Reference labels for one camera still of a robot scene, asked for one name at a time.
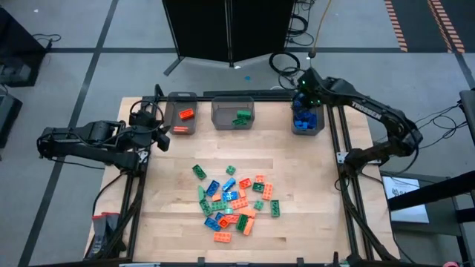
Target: blue bricks in bin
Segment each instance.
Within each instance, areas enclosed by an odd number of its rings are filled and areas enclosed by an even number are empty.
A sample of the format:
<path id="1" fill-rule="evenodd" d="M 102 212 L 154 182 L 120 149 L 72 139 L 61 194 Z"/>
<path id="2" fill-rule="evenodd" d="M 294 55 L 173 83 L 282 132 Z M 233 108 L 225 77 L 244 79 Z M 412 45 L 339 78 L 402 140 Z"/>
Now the blue bricks in bin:
<path id="1" fill-rule="evenodd" d="M 233 192 L 223 192 L 223 201 L 231 201 L 231 200 L 237 200 L 239 198 L 238 192 L 233 191 Z"/>
<path id="2" fill-rule="evenodd" d="M 223 191 L 227 192 L 235 184 L 236 180 L 231 177 L 231 179 L 229 179 L 228 182 L 223 185 Z"/>
<path id="3" fill-rule="evenodd" d="M 206 189 L 206 194 L 210 197 L 213 197 L 219 187 L 220 183 L 213 180 L 208 189 Z"/>
<path id="4" fill-rule="evenodd" d="M 224 217 L 224 214 L 218 212 L 218 213 L 216 214 L 216 217 L 215 217 L 214 219 L 215 219 L 216 221 L 219 221 L 219 220 L 220 220 L 221 218 L 223 218 L 223 217 Z"/>
<path id="5" fill-rule="evenodd" d="M 210 227 L 211 229 L 213 229 L 215 231 L 221 230 L 221 227 L 220 227 L 220 225 L 217 224 L 217 221 L 215 221 L 213 219 L 210 219 L 210 218 L 206 218 L 205 225 Z"/>

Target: pile of lego bricks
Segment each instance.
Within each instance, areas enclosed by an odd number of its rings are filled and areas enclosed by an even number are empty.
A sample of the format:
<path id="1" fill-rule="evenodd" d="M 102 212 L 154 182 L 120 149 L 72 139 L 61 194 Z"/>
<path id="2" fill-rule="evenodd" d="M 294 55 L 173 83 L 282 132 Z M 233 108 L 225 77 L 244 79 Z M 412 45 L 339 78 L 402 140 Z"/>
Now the pile of lego bricks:
<path id="1" fill-rule="evenodd" d="M 193 172 L 201 180 L 206 178 L 205 172 L 199 165 L 193 167 Z M 233 166 L 228 166 L 226 169 L 226 173 L 229 175 L 233 175 L 235 172 L 236 168 Z M 273 185 L 270 182 L 265 182 L 264 179 L 264 175 L 261 174 L 256 175 L 254 183 L 251 182 L 250 178 L 242 179 L 239 182 L 238 191 L 230 191 L 236 184 L 236 180 L 232 177 L 221 187 L 221 192 L 218 192 L 220 183 L 215 180 L 212 180 L 206 191 L 201 185 L 198 186 L 198 201 L 206 216 L 204 224 L 215 231 L 214 241 L 230 243 L 231 233 L 223 232 L 221 229 L 230 227 L 229 225 L 232 223 L 235 223 L 236 229 L 243 234 L 249 235 L 251 233 L 256 213 L 261 211 L 264 206 L 264 202 L 258 200 L 254 204 L 254 209 L 247 208 L 249 203 L 246 197 L 246 188 L 251 186 L 253 191 L 262 194 L 263 200 L 270 201 L 272 217 L 281 215 L 279 201 L 271 200 Z M 212 198 L 211 206 L 206 200 L 206 196 Z M 218 212 L 213 219 L 213 212 L 221 210 L 224 210 L 224 214 Z"/>

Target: metal bracket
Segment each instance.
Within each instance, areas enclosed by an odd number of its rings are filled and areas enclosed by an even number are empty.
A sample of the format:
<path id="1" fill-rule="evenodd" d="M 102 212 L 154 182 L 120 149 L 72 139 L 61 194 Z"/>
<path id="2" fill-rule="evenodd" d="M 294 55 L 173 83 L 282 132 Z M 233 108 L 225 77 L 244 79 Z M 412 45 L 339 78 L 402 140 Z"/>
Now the metal bracket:
<path id="1" fill-rule="evenodd" d="M 344 159 L 347 157 L 347 155 L 348 155 L 348 152 L 337 152 L 336 153 L 336 161 L 338 162 L 338 164 L 343 164 Z M 372 160 L 372 161 L 368 162 L 368 164 L 381 164 L 381 160 L 380 159 L 375 159 L 375 160 Z"/>

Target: black panel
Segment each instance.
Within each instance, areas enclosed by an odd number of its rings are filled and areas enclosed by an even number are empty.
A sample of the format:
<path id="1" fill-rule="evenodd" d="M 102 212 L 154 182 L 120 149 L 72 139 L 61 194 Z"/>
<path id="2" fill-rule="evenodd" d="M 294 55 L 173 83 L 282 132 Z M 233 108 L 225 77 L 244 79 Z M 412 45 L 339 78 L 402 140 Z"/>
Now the black panel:
<path id="1" fill-rule="evenodd" d="M 475 52 L 475 1 L 442 0 L 442 6 L 459 35 L 465 52 Z"/>
<path id="2" fill-rule="evenodd" d="M 232 0 L 235 62 L 284 49 L 294 0 Z"/>
<path id="3" fill-rule="evenodd" d="M 447 45 L 427 1 L 393 0 L 393 6 L 408 52 L 447 52 Z"/>
<path id="4" fill-rule="evenodd" d="M 181 56 L 228 61 L 224 0 L 163 0 L 163 5 Z"/>

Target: wooden tabletop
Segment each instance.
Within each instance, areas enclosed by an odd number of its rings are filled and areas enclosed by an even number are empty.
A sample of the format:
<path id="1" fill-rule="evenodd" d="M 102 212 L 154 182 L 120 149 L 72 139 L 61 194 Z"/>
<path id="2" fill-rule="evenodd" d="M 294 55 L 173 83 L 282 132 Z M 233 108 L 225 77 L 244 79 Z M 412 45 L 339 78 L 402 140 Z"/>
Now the wooden tabletop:
<path id="1" fill-rule="evenodd" d="M 128 120 L 129 109 L 139 98 L 124 98 L 118 120 Z M 164 110 L 165 103 L 160 103 Z M 354 148 L 372 145 L 366 117 L 346 108 L 347 123 Z M 341 194 L 333 184 L 338 178 L 332 137 L 325 111 L 325 129 L 317 136 L 296 136 L 290 130 L 289 102 L 256 102 L 255 121 L 249 131 L 216 131 L 211 121 L 211 102 L 199 102 L 197 130 L 192 136 L 173 136 L 167 152 L 153 147 L 142 213 L 137 232 L 134 261 L 139 262 L 206 262 L 329 263 L 333 252 L 341 258 L 350 254 Z M 337 120 L 340 146 L 341 128 Z M 208 177 L 199 180 L 191 167 L 199 164 Z M 272 198 L 279 200 L 281 216 L 270 216 L 269 201 L 256 215 L 249 236 L 237 232 L 235 225 L 230 243 L 213 241 L 213 230 L 204 225 L 205 217 L 197 201 L 197 187 L 205 190 L 213 179 L 221 185 L 230 176 L 226 167 L 233 165 L 233 177 L 255 180 L 263 174 L 273 183 Z M 366 174 L 378 177 L 376 166 L 367 166 Z M 117 176 L 115 167 L 105 170 L 102 187 Z M 119 212 L 126 178 L 108 188 L 100 197 L 96 214 Z M 385 196 L 381 184 L 360 177 L 361 192 L 368 225 L 387 250 L 398 257 Z M 261 195 L 246 189 L 249 207 Z M 124 233 L 127 244 L 129 227 Z M 355 223 L 359 254 L 364 257 L 361 231 Z"/>

